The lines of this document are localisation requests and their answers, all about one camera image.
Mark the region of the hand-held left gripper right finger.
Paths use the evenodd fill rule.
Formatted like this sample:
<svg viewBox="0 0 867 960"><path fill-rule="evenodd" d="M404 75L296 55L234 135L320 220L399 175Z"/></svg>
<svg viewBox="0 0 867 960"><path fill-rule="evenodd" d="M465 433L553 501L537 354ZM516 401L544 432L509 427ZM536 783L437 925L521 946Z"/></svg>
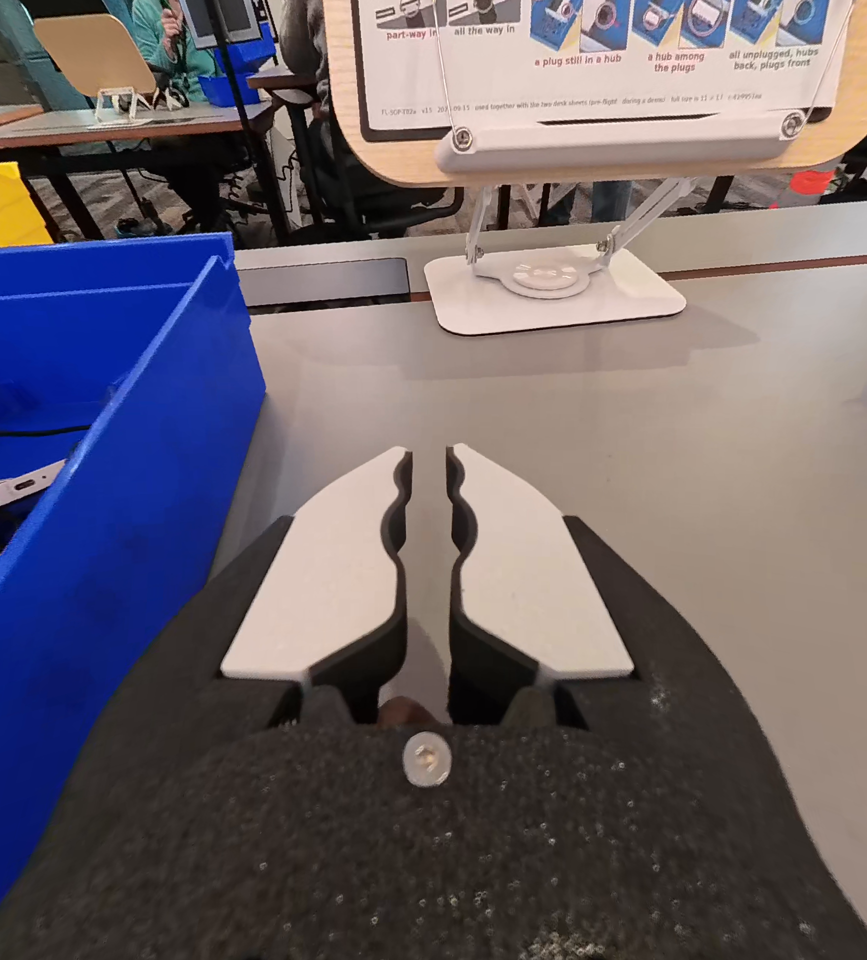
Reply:
<svg viewBox="0 0 867 960"><path fill-rule="evenodd" d="M451 539L448 714L497 724L521 690L635 671L568 518L466 443L445 452Z"/></svg>

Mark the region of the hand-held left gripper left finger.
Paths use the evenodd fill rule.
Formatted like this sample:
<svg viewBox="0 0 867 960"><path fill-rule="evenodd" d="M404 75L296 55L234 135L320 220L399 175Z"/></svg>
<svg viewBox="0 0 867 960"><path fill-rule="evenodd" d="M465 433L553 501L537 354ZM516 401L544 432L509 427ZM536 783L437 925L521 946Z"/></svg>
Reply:
<svg viewBox="0 0 867 960"><path fill-rule="evenodd" d="M406 507L413 453L393 446L309 498L281 543L220 662L237 681L335 688L356 722L408 646Z"/></svg>

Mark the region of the blue plastic bin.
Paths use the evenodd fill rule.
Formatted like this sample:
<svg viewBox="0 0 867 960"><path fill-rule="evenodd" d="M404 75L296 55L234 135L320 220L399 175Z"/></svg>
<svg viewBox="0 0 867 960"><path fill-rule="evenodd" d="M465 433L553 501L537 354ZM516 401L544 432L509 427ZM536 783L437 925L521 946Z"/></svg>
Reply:
<svg viewBox="0 0 867 960"><path fill-rule="evenodd" d="M266 385L227 233L0 248L0 903L103 707L204 585Z"/></svg>

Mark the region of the black office chair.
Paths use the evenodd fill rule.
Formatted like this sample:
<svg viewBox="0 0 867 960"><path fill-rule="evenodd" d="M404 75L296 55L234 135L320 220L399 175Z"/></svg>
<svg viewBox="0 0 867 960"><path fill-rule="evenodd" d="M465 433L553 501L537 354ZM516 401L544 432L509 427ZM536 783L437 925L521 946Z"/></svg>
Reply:
<svg viewBox="0 0 867 960"><path fill-rule="evenodd" d="M394 185L360 162L314 76L278 68L249 76L248 85L283 102L293 132L311 223L290 234L290 245L404 238L460 212L464 188L445 201L445 188Z"/></svg>

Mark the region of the wooden document stand white base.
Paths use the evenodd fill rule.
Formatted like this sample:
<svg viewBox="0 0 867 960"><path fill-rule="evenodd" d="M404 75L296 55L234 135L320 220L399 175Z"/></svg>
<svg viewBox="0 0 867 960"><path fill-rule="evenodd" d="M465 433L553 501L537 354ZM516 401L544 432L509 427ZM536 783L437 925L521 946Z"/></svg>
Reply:
<svg viewBox="0 0 867 960"><path fill-rule="evenodd" d="M686 299L632 253L633 240L685 197L698 176L802 169L867 134L867 2L854 2L835 103L627 121L452 126L438 140L370 142L361 128L351 2L325 2L331 105L360 162L409 187L478 187L464 254L430 261L427 289L441 329L486 337L666 319ZM664 177L648 199L585 246L483 252L479 239L500 186Z"/></svg>

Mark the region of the black tripod pole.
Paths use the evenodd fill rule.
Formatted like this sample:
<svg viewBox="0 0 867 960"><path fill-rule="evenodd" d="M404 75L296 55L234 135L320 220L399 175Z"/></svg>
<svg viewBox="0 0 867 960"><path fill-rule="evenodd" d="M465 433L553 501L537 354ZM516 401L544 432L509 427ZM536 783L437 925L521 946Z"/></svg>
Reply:
<svg viewBox="0 0 867 960"><path fill-rule="evenodd" d="M281 196L279 181L276 178L275 169L272 164L267 139L254 128L251 119L248 117L247 107L229 54L228 33L225 29L219 2L205 1L205 6L211 22L211 30L215 39L216 48L220 52L224 73L232 91L246 149L272 225L276 245L283 248L288 245L291 228Z"/></svg>

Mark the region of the printed instruction sheet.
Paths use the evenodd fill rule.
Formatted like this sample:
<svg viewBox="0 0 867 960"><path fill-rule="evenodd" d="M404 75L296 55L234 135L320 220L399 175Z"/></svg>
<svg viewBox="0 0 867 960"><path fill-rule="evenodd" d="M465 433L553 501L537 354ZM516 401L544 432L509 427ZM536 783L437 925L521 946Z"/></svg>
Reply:
<svg viewBox="0 0 867 960"><path fill-rule="evenodd" d="M854 6L354 1L362 135L830 110Z"/></svg>

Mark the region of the small blue bin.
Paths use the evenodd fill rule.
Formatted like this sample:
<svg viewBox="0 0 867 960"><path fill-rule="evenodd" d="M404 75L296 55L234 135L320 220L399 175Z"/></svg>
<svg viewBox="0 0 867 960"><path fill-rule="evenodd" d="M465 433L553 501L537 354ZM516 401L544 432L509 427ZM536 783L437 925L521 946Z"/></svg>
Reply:
<svg viewBox="0 0 867 960"><path fill-rule="evenodd" d="M256 105L260 102L259 91L249 85L250 73L235 73L235 84L239 97L245 106ZM204 98L212 106L221 109L233 109L236 106L233 87L226 75L217 77L199 76L198 81Z"/></svg>

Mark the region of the wooden edged background table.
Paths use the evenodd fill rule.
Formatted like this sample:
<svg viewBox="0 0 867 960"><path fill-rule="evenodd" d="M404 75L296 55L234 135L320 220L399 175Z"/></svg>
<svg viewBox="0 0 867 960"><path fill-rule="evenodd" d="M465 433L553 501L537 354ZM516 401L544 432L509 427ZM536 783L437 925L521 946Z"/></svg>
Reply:
<svg viewBox="0 0 867 960"><path fill-rule="evenodd" d="M275 105L246 106L254 129L266 136ZM153 150L158 138L235 134L246 141L237 109L195 103L172 111L155 109L152 122L138 127L100 127L91 109L39 113L0 124L0 161L16 162L27 178L49 181L80 234L102 240L104 234L73 186L71 175L155 169L185 162L176 150Z"/></svg>

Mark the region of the dark monitor screen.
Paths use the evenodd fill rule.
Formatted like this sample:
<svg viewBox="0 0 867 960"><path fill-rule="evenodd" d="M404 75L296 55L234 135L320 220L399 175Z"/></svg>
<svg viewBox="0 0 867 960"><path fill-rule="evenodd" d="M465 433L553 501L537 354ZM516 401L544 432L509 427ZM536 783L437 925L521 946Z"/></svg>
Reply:
<svg viewBox="0 0 867 960"><path fill-rule="evenodd" d="M192 41L198 50L219 46L216 24L227 43L257 42L262 39L261 22L252 1L180 1Z"/></svg>

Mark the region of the small wooden document stand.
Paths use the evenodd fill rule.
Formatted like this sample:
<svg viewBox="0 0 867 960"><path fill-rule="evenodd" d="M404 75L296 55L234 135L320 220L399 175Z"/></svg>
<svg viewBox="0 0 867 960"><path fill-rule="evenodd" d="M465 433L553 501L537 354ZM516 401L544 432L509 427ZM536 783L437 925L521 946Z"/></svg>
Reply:
<svg viewBox="0 0 867 960"><path fill-rule="evenodd" d="M39 18L33 30L67 81L93 103L96 126L152 123L156 79L118 18L108 13Z"/></svg>

